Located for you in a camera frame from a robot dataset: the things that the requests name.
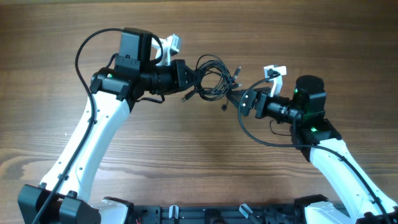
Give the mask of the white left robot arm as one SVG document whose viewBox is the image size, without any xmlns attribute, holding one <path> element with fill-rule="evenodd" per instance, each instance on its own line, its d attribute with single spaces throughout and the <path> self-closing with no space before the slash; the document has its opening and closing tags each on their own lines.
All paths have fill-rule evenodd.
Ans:
<svg viewBox="0 0 398 224">
<path fill-rule="evenodd" d="M 133 203 L 125 200 L 106 197 L 90 205 L 91 189 L 113 136 L 145 92 L 149 101 L 162 103 L 201 80 L 176 59 L 180 45 L 177 35 L 161 39 L 146 30 L 121 30 L 119 52 L 84 85 L 86 108 L 62 154 L 38 186 L 25 185 L 18 195 L 26 223 L 139 221 Z"/>
</svg>

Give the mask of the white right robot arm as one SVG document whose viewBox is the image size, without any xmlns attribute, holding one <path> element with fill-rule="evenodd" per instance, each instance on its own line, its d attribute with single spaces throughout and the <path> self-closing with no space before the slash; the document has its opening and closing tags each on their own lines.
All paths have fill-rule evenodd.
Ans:
<svg viewBox="0 0 398 224">
<path fill-rule="evenodd" d="M 321 78 L 297 79 L 292 98 L 277 95 L 275 87 L 230 90 L 226 97 L 242 118 L 251 109 L 255 117 L 274 118 L 290 124 L 290 147 L 299 150 L 333 187 L 346 213 L 337 210 L 323 195 L 295 201 L 298 223 L 397 223 L 397 202 L 390 199 L 366 175 L 350 154 L 341 134 L 325 118 L 326 91 Z"/>
</svg>

